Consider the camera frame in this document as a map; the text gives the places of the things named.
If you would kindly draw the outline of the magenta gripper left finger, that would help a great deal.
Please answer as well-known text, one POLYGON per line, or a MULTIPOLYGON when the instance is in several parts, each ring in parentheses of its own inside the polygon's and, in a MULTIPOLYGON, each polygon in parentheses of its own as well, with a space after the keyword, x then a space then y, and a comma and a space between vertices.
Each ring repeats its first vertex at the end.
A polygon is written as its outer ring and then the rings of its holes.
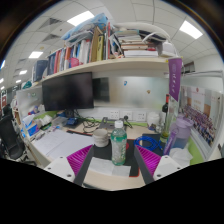
POLYGON ((93 146, 89 145, 67 157, 67 161, 75 174, 74 183, 76 185, 81 186, 83 184, 93 153, 93 146))

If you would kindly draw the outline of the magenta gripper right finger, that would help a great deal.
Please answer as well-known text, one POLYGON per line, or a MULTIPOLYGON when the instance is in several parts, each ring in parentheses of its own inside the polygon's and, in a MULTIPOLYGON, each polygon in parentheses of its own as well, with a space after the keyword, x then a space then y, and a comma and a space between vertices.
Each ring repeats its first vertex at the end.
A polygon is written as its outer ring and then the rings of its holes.
POLYGON ((161 157, 142 146, 135 146, 134 156, 145 184, 152 183, 154 181, 154 172, 160 162, 161 157))

